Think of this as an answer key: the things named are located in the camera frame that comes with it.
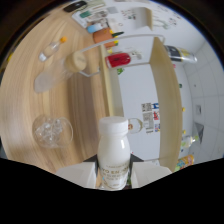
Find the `white plastic bottle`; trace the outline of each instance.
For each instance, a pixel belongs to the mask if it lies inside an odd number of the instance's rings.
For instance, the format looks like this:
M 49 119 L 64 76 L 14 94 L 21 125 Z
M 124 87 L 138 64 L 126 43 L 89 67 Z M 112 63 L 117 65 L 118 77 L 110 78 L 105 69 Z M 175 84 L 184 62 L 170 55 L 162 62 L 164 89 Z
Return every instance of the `white plastic bottle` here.
M 122 190 L 127 182 L 130 146 L 127 138 L 128 120 L 124 117 L 104 117 L 99 121 L 101 135 L 98 162 L 102 185 L 106 190 Z
M 59 46 L 67 41 L 67 37 L 62 37 L 58 42 L 50 43 L 39 55 L 40 61 L 46 61 L 59 50 Z
M 62 58 L 41 72 L 34 81 L 34 90 L 37 93 L 50 90 L 56 84 L 70 78 L 74 73 L 86 68 L 85 56 L 76 51 L 66 58 Z

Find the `wooden table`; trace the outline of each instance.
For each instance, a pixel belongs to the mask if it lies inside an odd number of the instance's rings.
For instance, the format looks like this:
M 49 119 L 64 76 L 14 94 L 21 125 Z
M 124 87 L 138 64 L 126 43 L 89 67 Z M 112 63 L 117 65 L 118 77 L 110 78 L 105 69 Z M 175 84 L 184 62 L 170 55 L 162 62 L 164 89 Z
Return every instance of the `wooden table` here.
M 106 116 L 99 75 L 87 78 L 75 74 L 49 92 L 34 92 L 34 80 L 45 67 L 94 44 L 92 35 L 71 14 L 60 11 L 50 15 L 23 39 L 6 68 L 0 88 L 0 135 L 8 159 L 51 173 L 97 153 L 98 120 Z M 45 63 L 40 62 L 40 51 L 62 36 L 67 36 L 68 41 Z M 86 72 L 97 71 L 98 55 L 97 48 L 88 51 Z M 74 137 L 67 148 L 38 146 L 32 135 L 32 124 L 41 114 L 66 117 L 71 122 Z

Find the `small bottle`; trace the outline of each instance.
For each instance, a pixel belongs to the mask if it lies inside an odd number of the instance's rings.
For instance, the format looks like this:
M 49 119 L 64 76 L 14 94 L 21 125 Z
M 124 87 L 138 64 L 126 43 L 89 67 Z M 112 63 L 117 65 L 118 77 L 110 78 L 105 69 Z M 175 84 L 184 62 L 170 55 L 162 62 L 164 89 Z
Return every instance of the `small bottle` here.
M 128 65 L 132 59 L 141 59 L 142 54 L 137 51 L 133 51 L 131 53 L 118 53 L 105 57 L 105 61 L 108 68 L 115 68 L 119 66 Z
M 99 121 L 101 135 L 97 158 L 102 185 L 106 190 L 122 190 L 128 178 L 130 146 L 127 138 L 128 120 L 104 117 Z
M 46 61 L 59 50 L 59 46 L 67 41 L 67 37 L 62 37 L 58 42 L 50 43 L 39 55 L 40 61 Z
M 195 135 L 194 137 L 187 135 L 182 137 L 181 148 L 188 149 L 193 142 L 198 141 L 199 137 Z
M 197 63 L 197 58 L 195 55 L 191 52 L 188 52 L 187 50 L 183 48 L 177 48 L 173 46 L 165 46 L 165 49 L 172 61 L 178 61 L 178 62 L 188 62 L 188 63 Z
M 185 156 L 183 158 L 180 158 L 177 161 L 175 172 L 179 171 L 179 170 L 182 170 L 182 169 L 184 169 L 188 166 L 192 166 L 193 164 L 194 164 L 194 156 L 193 155 L 188 155 L 188 156 Z
M 128 119 L 128 130 L 130 134 L 138 133 L 142 130 L 143 123 L 137 118 Z
M 59 59 L 37 76 L 34 81 L 34 90 L 37 93 L 48 91 L 56 84 L 70 78 L 74 73 L 84 70 L 86 65 L 85 56 L 80 51 Z

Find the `bottle label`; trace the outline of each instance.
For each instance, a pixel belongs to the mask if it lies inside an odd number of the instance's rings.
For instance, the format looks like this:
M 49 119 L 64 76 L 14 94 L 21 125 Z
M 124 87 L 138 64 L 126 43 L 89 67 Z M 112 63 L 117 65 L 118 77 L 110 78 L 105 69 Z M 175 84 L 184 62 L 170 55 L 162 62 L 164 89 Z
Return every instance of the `bottle label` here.
M 172 46 L 165 46 L 167 53 L 172 61 L 188 61 L 191 63 L 196 63 L 194 55 L 183 48 L 176 48 Z
M 121 190 L 128 178 L 129 161 L 121 165 L 104 165 L 100 167 L 102 184 L 111 190 Z
M 194 164 L 194 157 L 192 155 L 185 156 L 178 160 L 177 166 L 180 169 L 184 169 L 185 167 L 191 166 Z
M 181 146 L 182 146 L 182 147 L 186 146 L 186 142 L 182 142 L 182 143 L 181 143 Z

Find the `bottle cap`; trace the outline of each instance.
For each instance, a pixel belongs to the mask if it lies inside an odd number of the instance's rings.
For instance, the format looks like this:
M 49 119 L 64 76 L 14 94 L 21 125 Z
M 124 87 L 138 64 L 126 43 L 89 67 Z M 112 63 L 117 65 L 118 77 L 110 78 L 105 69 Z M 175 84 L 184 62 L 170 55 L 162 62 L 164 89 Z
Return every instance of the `bottle cap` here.
M 128 133 L 128 119 L 124 117 L 104 117 L 99 121 L 101 135 L 126 135 Z
M 67 41 L 67 37 L 62 37 L 61 39 L 60 39 L 60 42 L 61 43 L 64 43 L 64 42 L 66 42 Z
M 66 57 L 65 65 L 70 71 L 79 72 L 86 68 L 87 62 L 82 52 L 75 51 Z

